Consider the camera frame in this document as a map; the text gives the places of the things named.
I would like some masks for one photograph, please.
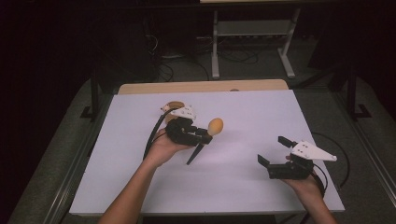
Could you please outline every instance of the hand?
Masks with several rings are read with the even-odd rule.
[[[172,142],[164,129],[159,130],[154,139],[147,157],[143,160],[144,163],[148,163],[154,168],[169,161],[176,152],[191,147]]]
[[[306,179],[283,179],[282,181],[291,186],[303,204],[313,203],[311,201],[315,202],[317,200],[322,200],[318,183],[312,175]]]

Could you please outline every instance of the white gripper part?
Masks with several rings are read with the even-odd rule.
[[[337,161],[337,157],[316,147],[309,142],[301,141],[291,150],[291,154],[307,160]]]
[[[173,110],[171,115],[182,117],[185,119],[196,119],[196,115],[190,106],[184,106],[177,110]]]

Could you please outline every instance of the white shelf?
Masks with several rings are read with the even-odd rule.
[[[219,21],[218,36],[286,35],[290,20],[283,21]]]

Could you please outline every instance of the white board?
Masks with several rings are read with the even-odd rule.
[[[142,214],[304,211],[292,189],[269,179],[257,163],[258,154],[273,164],[286,162],[290,149],[277,142],[280,135],[314,143],[293,91],[222,91],[114,96],[70,213],[106,211],[142,161],[149,135],[163,113],[160,107],[170,101],[192,106],[197,115],[194,126],[206,129],[210,120],[221,118],[224,129],[190,165],[186,162],[194,148],[177,153],[157,170]],[[329,179],[325,195],[329,209],[345,210],[324,163],[315,163]]]

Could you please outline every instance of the cable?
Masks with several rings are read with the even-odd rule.
[[[322,137],[324,137],[324,138],[326,138],[326,139],[332,141],[332,142],[335,143],[335,144],[340,148],[340,150],[343,152],[343,154],[344,154],[344,156],[345,156],[345,158],[346,158],[346,176],[345,176],[344,180],[341,182],[341,184],[340,184],[340,186],[339,186],[339,189],[341,189],[341,188],[345,185],[345,183],[347,182],[347,180],[349,179],[349,173],[350,173],[350,161],[349,161],[349,157],[348,157],[346,151],[345,151],[336,141],[334,141],[333,139],[331,139],[329,136],[327,136],[327,135],[325,135],[325,134],[322,134],[322,133],[315,133],[315,132],[312,132],[312,134],[316,134],[316,135],[322,136]]]
[[[257,62],[259,61],[259,55],[260,55],[260,53],[262,53],[263,50],[269,48],[269,46],[271,46],[272,44],[274,44],[274,43],[275,43],[277,40],[279,40],[279,39],[281,39],[281,38],[280,38],[280,37],[277,37],[277,38],[274,38],[273,40],[270,40],[270,41],[267,43],[267,45],[266,45],[263,49],[259,50],[258,52],[255,52],[255,51],[253,51],[253,50],[249,50],[249,49],[247,48],[247,46],[246,46],[244,43],[239,43],[239,45],[244,49],[244,50],[241,50],[241,52],[244,52],[244,53],[246,53],[246,55],[247,55],[247,57],[244,58],[244,59],[239,59],[239,58],[233,56],[232,54],[229,54],[229,57],[224,56],[224,52],[223,52],[223,51],[219,51],[219,52],[218,52],[218,55],[219,55],[221,58],[223,58],[223,59],[225,59],[225,60],[228,60],[228,61],[231,61],[231,62],[235,62],[235,63],[245,63],[245,64],[254,64],[254,63],[257,63]],[[248,60],[250,60],[250,59],[252,59],[252,58],[255,59],[253,62],[247,62]]]
[[[146,35],[146,37],[154,38],[155,46],[152,48],[152,50],[149,51],[149,53],[150,53],[151,55],[154,55],[154,51],[155,51],[155,49],[158,47],[158,43],[159,43],[158,38],[155,37],[154,35]]]
[[[324,174],[323,170],[320,167],[318,167],[316,164],[314,164],[314,166],[316,166],[323,173],[323,176],[324,176],[324,178],[326,180],[326,185],[324,186],[324,190],[326,191],[326,189],[327,189],[327,187],[329,185],[329,180],[327,179],[327,176]]]
[[[148,138],[148,142],[146,143],[146,149],[145,149],[145,153],[143,155],[143,159],[146,158],[146,156],[149,153],[149,149],[151,148],[151,145],[153,143],[153,138],[156,132],[158,132],[158,129],[160,128],[161,124],[163,123],[163,120],[165,119],[166,115],[168,115],[170,112],[172,112],[173,110],[176,110],[177,108],[170,108],[169,110],[167,110],[165,113],[163,113],[160,118],[158,119],[157,123],[155,124],[154,128],[151,131],[151,135]]]
[[[180,60],[180,61],[172,61],[172,62],[167,62],[167,63],[195,63],[195,64],[199,65],[200,67],[202,67],[204,69],[205,74],[206,74],[206,80],[207,81],[210,80],[210,77],[209,77],[209,74],[206,71],[206,68],[203,65],[201,65],[200,63],[198,63],[198,62],[188,61],[188,60]]]
[[[167,72],[163,71],[163,70],[161,69],[161,66],[167,67],[167,68],[170,70],[170,73],[167,73]],[[163,80],[164,80],[165,82],[169,82],[169,81],[171,81],[171,80],[174,81],[174,73],[175,73],[175,72],[174,72],[174,70],[172,69],[171,66],[162,63],[162,64],[160,64],[160,65],[158,66],[158,69],[159,69],[162,73],[164,73],[164,74],[166,74],[166,75],[169,76],[169,78],[165,78],[165,77],[163,77],[163,76],[161,75],[161,73],[160,73],[160,77],[163,78]]]
[[[160,134],[160,135],[158,135],[156,138],[154,138],[154,140],[152,140],[152,142],[157,141],[157,139],[158,139],[159,137],[163,136],[164,134],[166,134],[166,132],[165,132],[165,133],[162,133],[162,134]]]

